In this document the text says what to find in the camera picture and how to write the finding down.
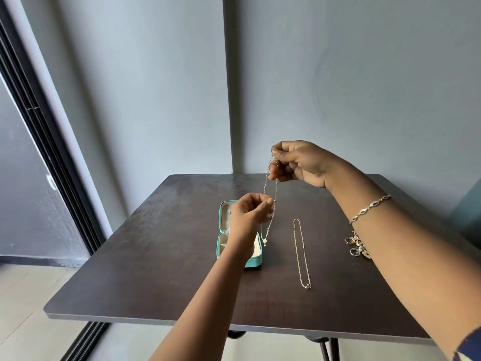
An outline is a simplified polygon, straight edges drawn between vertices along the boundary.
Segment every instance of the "dark brown table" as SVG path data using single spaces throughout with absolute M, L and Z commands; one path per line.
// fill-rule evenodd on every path
M 481 251 L 435 215 L 384 177 L 371 177 L 421 224 L 481 262 Z M 220 203 L 261 191 L 264 179 L 169 176 L 45 312 L 58 319 L 174 324 L 216 260 Z M 374 263 L 349 254 L 344 239 L 351 227 L 327 190 L 287 182 L 279 185 L 277 199 L 262 265 L 246 269 L 242 278 L 232 330 L 431 343 Z M 294 218 L 302 222 L 310 290 L 299 283 Z

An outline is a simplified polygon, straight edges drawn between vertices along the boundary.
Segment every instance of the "jewelry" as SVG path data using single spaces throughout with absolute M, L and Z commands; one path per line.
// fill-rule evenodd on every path
M 301 232 L 302 250 L 304 252 L 305 272 L 307 273 L 307 285 L 304 285 L 303 282 L 302 282 L 301 265 L 299 263 L 299 255 L 297 253 L 296 220 L 299 223 L 299 231 Z M 294 232 L 294 245 L 296 247 L 296 258 L 297 258 L 297 268 L 299 269 L 299 280 L 301 280 L 301 285 L 304 289 L 310 289 L 312 287 L 312 284 L 311 284 L 311 279 L 309 277 L 309 269 L 307 268 L 307 259 L 305 258 L 304 237 L 302 235 L 301 221 L 298 220 L 297 218 L 294 219 L 294 221 L 292 222 L 292 231 Z
M 361 215 L 364 215 L 365 213 L 367 213 L 370 208 L 378 206 L 379 204 L 381 204 L 382 201 L 389 200 L 389 199 L 391 199 L 391 195 L 384 195 L 381 199 L 373 201 L 371 204 L 369 204 L 368 207 L 359 211 L 358 215 L 356 215 L 349 221 L 349 224 L 353 224 L 356 220 L 359 219 Z M 355 244 L 357 246 L 357 248 L 351 248 L 349 250 L 351 255 L 358 257 L 362 254 L 364 257 L 371 259 L 371 256 L 369 255 L 368 250 L 364 246 L 364 243 L 360 240 L 357 233 L 354 230 L 352 231 L 352 233 L 353 233 L 353 237 L 347 237 L 344 240 L 347 244 Z
M 274 156 L 271 154 L 271 158 L 270 158 L 270 161 L 269 161 L 269 165 L 270 163 L 272 162 L 272 160 L 274 159 Z M 266 194 L 266 188 L 268 186 L 268 178 L 269 178 L 269 174 L 270 174 L 270 170 L 269 170 L 269 166 L 268 166 L 268 171 L 267 171 L 267 174 L 266 174 L 266 181 L 264 182 L 264 193 L 263 194 Z M 262 237 L 262 223 L 261 223 L 261 239 L 262 239 L 262 242 L 264 243 L 264 247 L 268 244 L 268 234 L 269 234 L 269 229 L 270 229 L 270 226 L 272 224 L 272 221 L 274 220 L 274 213 L 276 212 L 276 198 L 277 198 L 277 185 L 279 184 L 279 181 L 276 180 L 276 192 L 274 193 L 274 204 L 272 206 L 272 218 L 269 222 L 269 225 L 268 225 L 268 230 L 266 231 L 266 236 L 265 237 Z
M 379 204 L 381 204 L 383 200 L 389 200 L 390 198 L 391 198 L 390 195 L 384 195 L 381 199 L 373 201 L 372 203 L 369 204 L 367 208 L 362 209 L 356 216 L 352 217 L 352 219 L 349 221 L 349 224 L 353 224 L 356 220 L 359 219 L 361 215 L 364 215 L 365 213 L 367 213 L 370 208 L 378 206 Z

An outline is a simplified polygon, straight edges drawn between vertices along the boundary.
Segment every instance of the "silver bracelet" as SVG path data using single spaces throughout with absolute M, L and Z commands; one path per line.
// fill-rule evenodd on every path
M 390 198 L 391 198 L 390 195 L 384 195 L 381 199 L 376 200 L 376 201 L 373 201 L 372 203 L 369 204 L 369 206 L 368 206 L 367 208 L 362 209 L 362 210 L 358 213 L 358 215 L 356 215 L 355 217 L 353 217 L 353 218 L 349 221 L 349 224 L 353 224 L 356 220 L 359 219 L 359 217 L 360 217 L 361 215 L 364 215 L 365 213 L 367 213 L 370 208 L 373 208 L 373 207 L 375 207 L 375 206 L 378 206 L 379 204 L 381 204 L 381 202 L 382 202 L 383 200 L 389 200 Z

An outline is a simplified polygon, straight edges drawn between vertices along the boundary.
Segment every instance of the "floor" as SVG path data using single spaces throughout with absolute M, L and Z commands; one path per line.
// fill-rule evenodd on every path
M 74 268 L 0 264 L 0 361 L 60 360 L 84 322 L 48 319 L 42 308 L 75 273 Z M 170 330 L 166 326 L 114 324 L 91 361 L 146 360 Z M 446 361 L 434 346 L 339 340 L 342 361 Z M 321 361 L 320 347 L 302 336 L 249 332 L 228 339 L 223 361 Z
M 48 319 L 42 308 L 75 271 L 0 264 L 0 361 L 60 360 L 85 323 Z

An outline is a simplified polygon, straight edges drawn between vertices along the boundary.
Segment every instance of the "open jewelry box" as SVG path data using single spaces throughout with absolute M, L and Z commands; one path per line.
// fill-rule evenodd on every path
M 217 258 L 219 258 L 222 251 L 225 249 L 225 245 L 229 239 L 230 233 L 230 216 L 232 213 L 232 206 L 237 200 L 224 201 L 219 208 L 219 230 L 220 234 L 217 238 Z M 257 267 L 262 263 L 262 246 L 261 236 L 259 233 L 256 235 L 254 242 L 254 254 L 247 261 L 245 267 Z

